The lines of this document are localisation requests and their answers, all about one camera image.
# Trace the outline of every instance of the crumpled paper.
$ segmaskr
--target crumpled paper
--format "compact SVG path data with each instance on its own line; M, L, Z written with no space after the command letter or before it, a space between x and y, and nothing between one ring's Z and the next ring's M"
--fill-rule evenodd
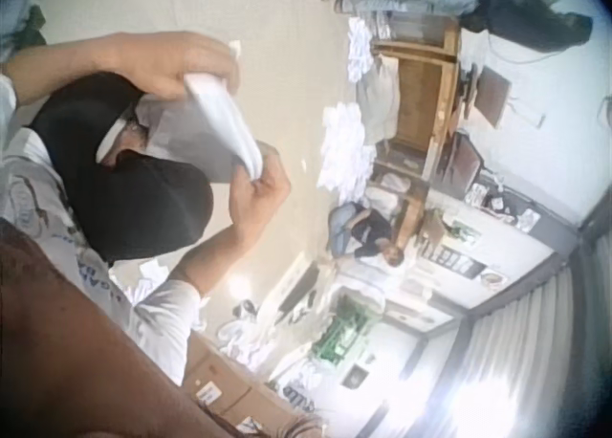
M323 110L325 140L321 147L323 165L317 186L337 189L339 203L356 202L365 192L374 169L376 147L364 145L361 110L352 103L338 103Z
M352 83L357 83L363 75L370 71L374 64L370 47L372 33L360 17L351 17L348 26L348 79Z

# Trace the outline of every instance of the floor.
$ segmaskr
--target floor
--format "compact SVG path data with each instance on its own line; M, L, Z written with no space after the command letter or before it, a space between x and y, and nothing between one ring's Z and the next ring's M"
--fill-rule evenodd
M293 193L257 247L225 280L248 280L260 303L294 260L323 243L332 196L316 188L323 136L322 109L354 96L346 79L347 23L319 0L38 0L50 43L112 32L191 30L242 44L237 100L253 135L275 146ZM229 222L228 189L218 186L206 236ZM179 254L161 262L172 266ZM120 279L137 282L134 264ZM212 336L230 319L230 287L220 286L207 306Z

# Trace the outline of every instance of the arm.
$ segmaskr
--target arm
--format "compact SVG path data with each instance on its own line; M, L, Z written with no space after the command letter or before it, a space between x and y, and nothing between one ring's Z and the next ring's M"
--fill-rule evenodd
M230 48L187 32L116 33L29 48L0 64L0 70L12 80L19 104L41 99L75 79L100 71L122 75L142 91L164 99L186 94L183 76L189 72L225 78L231 90L238 81Z
M357 223L365 220L371 214L372 214L372 209L371 208L368 208L368 209L362 211L361 213L358 213L352 220L350 220L348 223L346 223L344 225L344 228L346 230L352 230L357 225Z
M229 187L229 215L233 224L189 251L170 278L192 284L201 296L208 294L230 267L257 242L291 191L277 154L264 158L260 180L251 182L238 165Z

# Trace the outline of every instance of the box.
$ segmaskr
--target box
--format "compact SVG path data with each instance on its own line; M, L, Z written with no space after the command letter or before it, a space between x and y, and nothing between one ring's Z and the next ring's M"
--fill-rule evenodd
M263 384L253 384L251 390L224 414L234 426L255 423L275 436L290 426L302 413Z
M204 338L198 335L195 331L191 332L187 341L187 364L185 366L185 376L188 376L193 370L210 355L210 348Z
M231 361L210 352L185 377L181 389L198 403L206 404L215 414L223 416L251 390L251 385Z

